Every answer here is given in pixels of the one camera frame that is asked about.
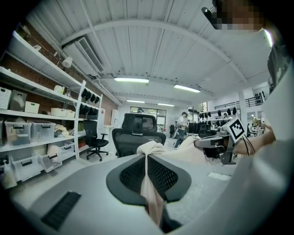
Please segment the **chair base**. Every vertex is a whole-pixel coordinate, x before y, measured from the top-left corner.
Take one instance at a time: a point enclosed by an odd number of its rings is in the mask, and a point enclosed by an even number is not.
[[[102,162],[102,157],[99,153],[106,153],[106,156],[108,156],[108,152],[101,151],[100,148],[95,148],[95,150],[88,150],[87,153],[89,153],[89,152],[91,152],[91,153],[86,156],[87,160],[89,160],[90,156],[97,154],[100,157],[99,161]]]

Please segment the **person in white shirt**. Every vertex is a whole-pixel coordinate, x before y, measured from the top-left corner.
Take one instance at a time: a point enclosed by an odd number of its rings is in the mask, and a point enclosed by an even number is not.
[[[183,112],[182,116],[180,116],[177,122],[179,126],[179,129],[178,129],[179,137],[175,143],[175,149],[183,142],[185,130],[186,130],[186,127],[188,127],[188,114],[186,112]]]

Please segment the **chair headrest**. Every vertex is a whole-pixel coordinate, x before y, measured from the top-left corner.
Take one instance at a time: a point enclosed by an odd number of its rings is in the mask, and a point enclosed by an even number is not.
[[[146,130],[157,132],[156,118],[147,114],[126,113],[122,129],[138,132]]]

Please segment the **air conditioner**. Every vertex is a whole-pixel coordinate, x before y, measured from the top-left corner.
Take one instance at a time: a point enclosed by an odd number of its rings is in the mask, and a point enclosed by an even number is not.
[[[104,70],[100,58],[96,56],[85,37],[65,46],[63,51],[72,57],[75,65],[92,80],[96,80],[96,76]]]

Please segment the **pants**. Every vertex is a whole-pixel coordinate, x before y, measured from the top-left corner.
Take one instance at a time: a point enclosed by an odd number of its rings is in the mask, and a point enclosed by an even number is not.
[[[184,135],[185,135],[185,131],[182,130],[182,129],[179,129],[178,130],[178,133],[179,133],[179,137],[175,143],[175,148],[178,147],[178,145],[180,145],[182,142],[183,142],[183,138],[184,138]]]

